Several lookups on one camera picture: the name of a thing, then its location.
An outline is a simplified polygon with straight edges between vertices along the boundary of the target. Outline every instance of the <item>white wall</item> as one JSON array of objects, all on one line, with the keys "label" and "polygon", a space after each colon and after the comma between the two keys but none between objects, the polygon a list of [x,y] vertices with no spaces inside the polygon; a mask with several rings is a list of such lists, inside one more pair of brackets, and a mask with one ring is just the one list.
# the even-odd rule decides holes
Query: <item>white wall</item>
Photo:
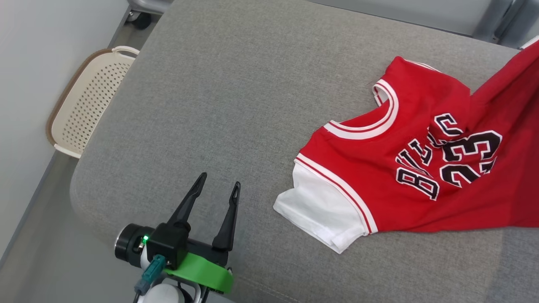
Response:
[{"label": "white wall", "polygon": [[0,0],[0,256],[54,149],[45,123],[73,73],[108,46],[126,0]]}]

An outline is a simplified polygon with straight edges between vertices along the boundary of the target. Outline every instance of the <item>teal cable connector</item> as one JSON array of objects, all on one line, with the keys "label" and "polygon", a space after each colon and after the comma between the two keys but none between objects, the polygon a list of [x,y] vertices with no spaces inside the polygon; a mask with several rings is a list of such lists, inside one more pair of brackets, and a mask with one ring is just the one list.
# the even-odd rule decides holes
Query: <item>teal cable connector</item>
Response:
[{"label": "teal cable connector", "polygon": [[151,284],[157,279],[165,266],[167,261],[164,256],[156,254],[150,265],[142,273],[142,278],[135,284],[135,292],[140,295],[146,295],[151,287]]}]

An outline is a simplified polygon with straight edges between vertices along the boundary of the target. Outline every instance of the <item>basket handle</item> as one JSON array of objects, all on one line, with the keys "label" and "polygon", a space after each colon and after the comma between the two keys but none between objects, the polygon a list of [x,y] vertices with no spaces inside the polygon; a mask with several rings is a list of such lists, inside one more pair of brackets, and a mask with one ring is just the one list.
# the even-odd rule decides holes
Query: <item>basket handle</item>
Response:
[{"label": "basket handle", "polygon": [[117,46],[117,47],[112,49],[112,52],[115,53],[117,56],[122,56],[122,57],[126,57],[128,59],[133,59],[133,57],[131,57],[131,56],[126,56],[124,54],[121,54],[120,53],[121,51],[130,52],[130,53],[133,53],[135,55],[139,54],[139,50],[134,49],[133,47],[130,47],[130,46]]}]

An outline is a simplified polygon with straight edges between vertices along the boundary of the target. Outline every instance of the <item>jersey neckline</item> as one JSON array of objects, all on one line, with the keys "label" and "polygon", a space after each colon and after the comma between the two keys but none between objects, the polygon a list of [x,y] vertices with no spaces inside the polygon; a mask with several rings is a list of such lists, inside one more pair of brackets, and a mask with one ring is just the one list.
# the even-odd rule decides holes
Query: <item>jersey neckline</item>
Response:
[{"label": "jersey neckline", "polygon": [[399,100],[395,90],[383,79],[380,79],[373,85],[372,93],[374,94],[378,106],[381,106],[385,102],[389,102],[389,109],[381,119],[363,127],[345,126],[331,120],[324,125],[324,128],[337,137],[351,140],[369,139],[384,133],[391,127],[391,125],[393,125],[397,118]]}]

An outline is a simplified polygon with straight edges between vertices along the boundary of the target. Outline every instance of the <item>gray sofa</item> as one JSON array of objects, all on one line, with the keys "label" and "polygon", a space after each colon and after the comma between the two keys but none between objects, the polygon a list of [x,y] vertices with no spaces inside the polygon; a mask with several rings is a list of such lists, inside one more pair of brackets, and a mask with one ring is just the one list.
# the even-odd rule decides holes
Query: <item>gray sofa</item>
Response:
[{"label": "gray sofa", "polygon": [[78,163],[73,207],[112,249],[126,224],[168,219],[207,171],[196,240],[211,242],[242,183],[236,302],[539,302],[537,230],[379,233],[339,255],[272,209],[312,132],[375,108],[395,56],[475,90],[516,52],[303,0],[176,0]]}]

